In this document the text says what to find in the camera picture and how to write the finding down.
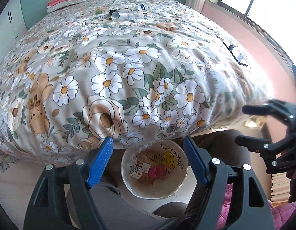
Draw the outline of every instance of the silver bolt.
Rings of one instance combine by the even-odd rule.
[[[84,159],[78,159],[75,163],[77,165],[82,165],[82,164],[84,164]]]
[[[212,163],[214,163],[214,164],[220,164],[221,163],[221,161],[219,160],[219,159],[217,159],[217,158],[213,158],[212,159]]]
[[[52,164],[48,164],[48,165],[46,166],[46,170],[51,170],[51,169],[53,169],[53,165],[52,165]]]
[[[250,166],[249,164],[244,164],[244,165],[243,165],[243,168],[244,168],[245,170],[251,170],[251,166]]]

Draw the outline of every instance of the flower pattern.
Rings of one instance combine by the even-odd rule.
[[[149,11],[138,1],[68,6],[19,39],[0,65],[1,169],[21,159],[64,166],[107,136],[127,148],[225,127],[272,97],[259,65],[214,22],[172,0],[147,0]],[[110,7],[127,19],[100,19]]]

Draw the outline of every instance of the bed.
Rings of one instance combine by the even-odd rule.
[[[152,9],[138,11],[142,1]],[[111,9],[127,20],[104,19]],[[70,164],[106,136],[121,149],[223,128],[272,95],[251,55],[193,9],[87,0],[47,15],[1,63],[0,169],[21,159]]]

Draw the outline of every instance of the white wardrobe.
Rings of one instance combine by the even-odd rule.
[[[20,0],[9,0],[0,15],[0,63],[26,31]]]

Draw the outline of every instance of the yellow smiley face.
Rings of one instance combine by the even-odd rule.
[[[164,165],[166,167],[169,167],[170,169],[174,169],[176,166],[174,165],[174,161],[175,161],[175,157],[172,153],[170,153],[169,151],[164,152]]]

